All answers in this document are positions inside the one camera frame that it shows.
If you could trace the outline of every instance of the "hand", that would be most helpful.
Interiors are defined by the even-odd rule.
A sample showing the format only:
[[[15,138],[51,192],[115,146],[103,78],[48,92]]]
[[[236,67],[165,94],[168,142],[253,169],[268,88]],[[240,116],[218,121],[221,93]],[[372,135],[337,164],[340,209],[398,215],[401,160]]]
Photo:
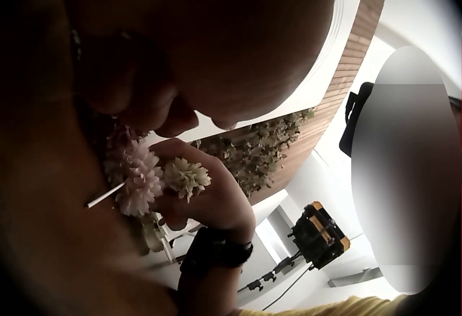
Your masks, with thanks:
[[[239,184],[221,161],[181,141],[170,139],[150,147],[162,159],[175,157],[187,159],[190,163],[201,163],[208,169],[212,183],[188,203],[176,194],[164,194],[156,198],[155,211],[162,214],[172,229],[184,228],[192,218],[203,225],[228,230],[228,238],[234,242],[247,243],[255,230],[255,216],[252,207]]]

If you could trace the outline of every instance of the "lollipop stick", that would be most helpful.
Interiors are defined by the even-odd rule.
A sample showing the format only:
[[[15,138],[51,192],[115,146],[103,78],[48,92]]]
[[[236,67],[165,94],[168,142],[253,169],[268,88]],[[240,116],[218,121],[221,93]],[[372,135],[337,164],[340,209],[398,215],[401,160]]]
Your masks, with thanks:
[[[113,194],[115,191],[121,189],[122,187],[125,186],[127,182],[124,181],[123,183],[115,186],[113,189],[107,191],[105,194],[99,196],[97,199],[95,200],[92,200],[91,202],[89,202],[88,204],[85,205],[86,208],[90,209],[92,207],[94,207],[95,205],[97,205],[99,202],[101,202],[103,199],[109,197],[111,194]]]

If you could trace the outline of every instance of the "finger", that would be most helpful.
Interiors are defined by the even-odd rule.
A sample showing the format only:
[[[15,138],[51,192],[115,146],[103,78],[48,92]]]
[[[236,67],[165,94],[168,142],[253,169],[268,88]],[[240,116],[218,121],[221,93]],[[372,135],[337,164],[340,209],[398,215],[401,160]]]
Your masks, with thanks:
[[[150,146],[149,150],[154,151],[162,159],[172,160],[178,157],[179,159],[186,159],[190,163],[201,163],[205,168],[213,171],[223,167],[219,159],[178,138],[161,141]]]
[[[172,230],[181,230],[186,226],[189,218],[185,199],[179,199],[178,195],[165,194],[157,197],[151,206],[151,210],[162,215],[162,220]]]

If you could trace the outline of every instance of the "smartwatch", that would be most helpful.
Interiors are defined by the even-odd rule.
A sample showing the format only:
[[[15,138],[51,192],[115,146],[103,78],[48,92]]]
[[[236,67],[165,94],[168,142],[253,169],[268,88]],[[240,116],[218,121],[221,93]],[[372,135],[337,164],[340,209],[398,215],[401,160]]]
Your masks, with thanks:
[[[225,230],[202,227],[186,253],[180,271],[204,276],[212,267],[238,268],[249,259],[252,250],[251,242],[238,244],[226,240]]]

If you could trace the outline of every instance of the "yellow shirt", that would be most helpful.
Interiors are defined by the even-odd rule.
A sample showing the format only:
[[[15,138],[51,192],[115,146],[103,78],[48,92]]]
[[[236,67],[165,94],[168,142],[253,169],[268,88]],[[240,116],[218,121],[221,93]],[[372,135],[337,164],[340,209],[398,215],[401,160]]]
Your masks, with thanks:
[[[351,296],[338,303],[317,306],[305,310],[288,310],[282,312],[242,310],[239,316],[388,316],[393,315],[396,306],[406,297],[398,296],[393,301],[376,296],[358,298]]]

